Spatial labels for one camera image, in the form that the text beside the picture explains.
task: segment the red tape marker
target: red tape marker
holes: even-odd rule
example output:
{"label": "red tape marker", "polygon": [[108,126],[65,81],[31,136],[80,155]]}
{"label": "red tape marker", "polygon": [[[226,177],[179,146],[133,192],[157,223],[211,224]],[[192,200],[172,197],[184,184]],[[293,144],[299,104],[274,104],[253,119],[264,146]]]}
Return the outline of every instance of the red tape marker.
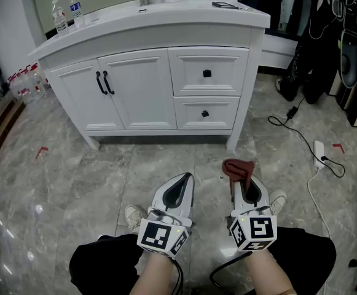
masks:
{"label": "red tape marker", "polygon": [[41,149],[39,150],[39,152],[37,153],[37,156],[35,157],[35,159],[37,159],[39,157],[39,154],[42,152],[42,151],[48,151],[49,148],[48,147],[44,147],[42,146]]}
{"label": "red tape marker", "polygon": [[333,144],[332,146],[334,146],[335,148],[340,148],[342,150],[342,153],[345,153],[345,150],[343,149],[342,144],[336,143],[336,144]]}

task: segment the white sneaker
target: white sneaker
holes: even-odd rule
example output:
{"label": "white sneaker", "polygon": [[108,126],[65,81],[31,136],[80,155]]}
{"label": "white sneaker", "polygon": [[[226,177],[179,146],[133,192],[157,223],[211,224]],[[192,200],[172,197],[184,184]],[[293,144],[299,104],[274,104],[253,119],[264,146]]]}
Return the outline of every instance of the white sneaker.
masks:
{"label": "white sneaker", "polygon": [[277,79],[275,81],[275,87],[277,88],[277,90],[280,92],[281,91],[281,82],[282,82],[282,79]]}
{"label": "white sneaker", "polygon": [[141,220],[147,218],[147,213],[141,206],[128,205],[125,208],[125,218],[127,219],[130,233],[138,234]]}
{"label": "white sneaker", "polygon": [[269,194],[270,196],[270,206],[273,215],[278,215],[282,211],[288,195],[283,190],[275,190]]}

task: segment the sink countertop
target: sink countertop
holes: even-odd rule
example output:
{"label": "sink countertop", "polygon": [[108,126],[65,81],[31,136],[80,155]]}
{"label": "sink countertop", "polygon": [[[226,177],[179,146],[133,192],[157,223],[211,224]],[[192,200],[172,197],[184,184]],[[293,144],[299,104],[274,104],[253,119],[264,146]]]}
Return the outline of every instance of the sink countertop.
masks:
{"label": "sink countertop", "polygon": [[[164,3],[156,0],[147,6],[139,6],[138,1],[107,7],[85,15],[85,26],[75,29],[70,26],[69,34],[54,36],[29,54],[31,61],[44,58],[69,46],[105,34],[133,30],[146,26],[182,23],[215,23],[245,25],[260,28],[270,26],[270,15],[240,4],[237,0],[180,0]],[[240,10],[221,9],[212,2],[233,4]]]}

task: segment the red cloth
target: red cloth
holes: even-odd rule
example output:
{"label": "red cloth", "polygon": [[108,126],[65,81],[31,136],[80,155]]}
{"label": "red cloth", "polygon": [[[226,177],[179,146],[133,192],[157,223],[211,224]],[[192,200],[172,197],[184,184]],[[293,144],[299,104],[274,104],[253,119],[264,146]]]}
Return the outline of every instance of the red cloth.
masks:
{"label": "red cloth", "polygon": [[245,162],[244,160],[227,159],[222,163],[222,171],[230,178],[230,191],[233,195],[233,183],[243,181],[244,183],[244,196],[248,192],[249,185],[251,184],[251,177],[254,170],[254,162]]}

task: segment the drawer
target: drawer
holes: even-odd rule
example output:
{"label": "drawer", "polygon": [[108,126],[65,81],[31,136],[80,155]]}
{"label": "drawer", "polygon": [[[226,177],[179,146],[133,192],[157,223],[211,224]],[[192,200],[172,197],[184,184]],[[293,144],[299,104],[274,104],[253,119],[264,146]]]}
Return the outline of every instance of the drawer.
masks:
{"label": "drawer", "polygon": [[239,97],[174,97],[179,130],[233,128]]}
{"label": "drawer", "polygon": [[240,96],[249,49],[169,48],[175,96]]}

